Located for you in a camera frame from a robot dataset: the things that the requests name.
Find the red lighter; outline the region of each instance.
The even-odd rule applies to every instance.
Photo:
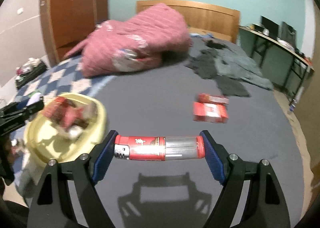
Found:
[[[196,137],[116,136],[115,157],[131,160],[164,161],[204,157],[204,143]]]

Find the brown cabinet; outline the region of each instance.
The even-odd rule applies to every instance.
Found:
[[[51,65],[108,19],[108,0],[40,0],[44,45]]]

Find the pink quilt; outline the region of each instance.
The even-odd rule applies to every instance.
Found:
[[[183,16],[160,3],[126,22],[105,21],[64,58],[82,50],[86,77],[133,72],[161,65],[162,51],[188,51],[190,43]]]

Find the black monitor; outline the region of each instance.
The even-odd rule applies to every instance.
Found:
[[[264,16],[260,17],[261,25],[265,27],[265,29],[269,30],[269,37],[277,40],[278,32],[279,32],[279,25],[275,22],[265,18]]]

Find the yellow tub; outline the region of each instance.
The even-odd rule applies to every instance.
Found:
[[[79,155],[89,153],[96,144],[102,142],[104,136],[106,111],[101,102],[78,93],[63,93],[59,96],[72,100],[77,106],[95,102],[97,119],[89,123],[78,140],[70,141],[58,135],[51,121],[38,113],[35,119],[27,124],[24,141],[32,159],[41,167],[45,167],[52,158],[60,163],[73,161]]]

